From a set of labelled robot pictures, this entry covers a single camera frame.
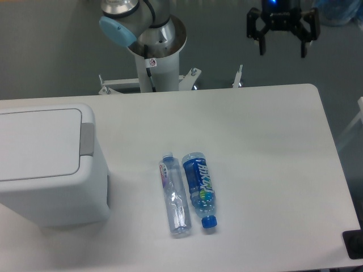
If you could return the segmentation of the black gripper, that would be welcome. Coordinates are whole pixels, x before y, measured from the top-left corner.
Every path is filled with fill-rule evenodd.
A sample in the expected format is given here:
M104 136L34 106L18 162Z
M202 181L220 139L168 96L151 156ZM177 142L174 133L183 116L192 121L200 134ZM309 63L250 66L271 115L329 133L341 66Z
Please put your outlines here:
M301 11L300 1L291 0L263 0L262 11L253 7L246 16L246 35L259 44L259 53L266 52L265 34L269 31L290 31L294 27L296 36L301 41L301 58L307 55L306 44L318 39L320 35L319 11L316 7L309 11ZM257 29L257 20L261 19L265 25Z

